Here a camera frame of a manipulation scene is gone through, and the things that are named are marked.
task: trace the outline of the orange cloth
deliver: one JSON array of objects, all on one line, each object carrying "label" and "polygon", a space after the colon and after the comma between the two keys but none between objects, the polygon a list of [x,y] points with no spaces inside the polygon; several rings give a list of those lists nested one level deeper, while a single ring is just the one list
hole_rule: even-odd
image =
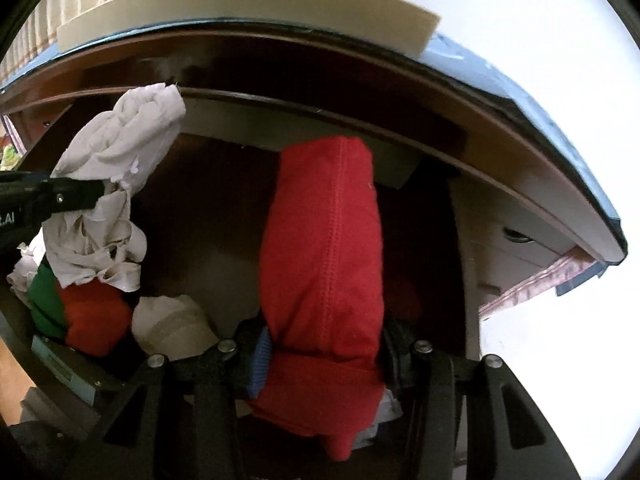
[{"label": "orange cloth", "polygon": [[98,280],[67,288],[59,283],[56,286],[69,325],[66,344],[94,357],[111,352],[131,326],[132,312],[121,292]]}]

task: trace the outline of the maroon garment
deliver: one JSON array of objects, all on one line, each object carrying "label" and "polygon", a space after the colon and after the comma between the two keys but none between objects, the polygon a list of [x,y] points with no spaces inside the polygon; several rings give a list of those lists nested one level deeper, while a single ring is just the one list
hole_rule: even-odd
[{"label": "maroon garment", "polygon": [[382,229],[371,153],[357,137],[283,150],[260,253],[260,302],[274,353],[254,415],[318,435],[346,460],[384,384]]}]

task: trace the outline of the green cloth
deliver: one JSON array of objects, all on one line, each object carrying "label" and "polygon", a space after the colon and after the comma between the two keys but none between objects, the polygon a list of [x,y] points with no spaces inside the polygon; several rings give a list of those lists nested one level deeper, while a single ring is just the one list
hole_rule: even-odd
[{"label": "green cloth", "polygon": [[33,304],[31,317],[37,329],[45,336],[64,340],[68,327],[65,306],[56,290],[56,277],[46,260],[38,267],[27,297]]}]

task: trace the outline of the dark red cloth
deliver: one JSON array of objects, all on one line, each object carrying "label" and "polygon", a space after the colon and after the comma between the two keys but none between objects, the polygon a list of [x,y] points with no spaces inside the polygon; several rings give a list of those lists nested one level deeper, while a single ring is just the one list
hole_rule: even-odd
[{"label": "dark red cloth", "polygon": [[376,415],[383,320],[382,232],[371,153],[358,138],[287,148],[260,254],[260,300],[274,341],[254,414],[319,435],[346,460]]},{"label": "dark red cloth", "polygon": [[85,354],[105,357],[131,326],[132,312],[114,286],[91,280],[62,288],[56,284],[69,324],[65,342]]}]

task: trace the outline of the beige board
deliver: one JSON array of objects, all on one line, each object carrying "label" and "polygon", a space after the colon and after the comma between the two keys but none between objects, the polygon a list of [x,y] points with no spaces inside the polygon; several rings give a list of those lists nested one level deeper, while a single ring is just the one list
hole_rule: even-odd
[{"label": "beige board", "polygon": [[418,56],[439,16],[403,0],[110,0],[58,29],[66,52],[98,38],[157,23],[244,18],[340,32]]},{"label": "beige board", "polygon": [[422,160],[419,150],[366,136],[310,117],[236,103],[186,98],[181,131],[280,152],[287,146],[321,137],[360,137],[373,155],[374,178],[400,189]]}]

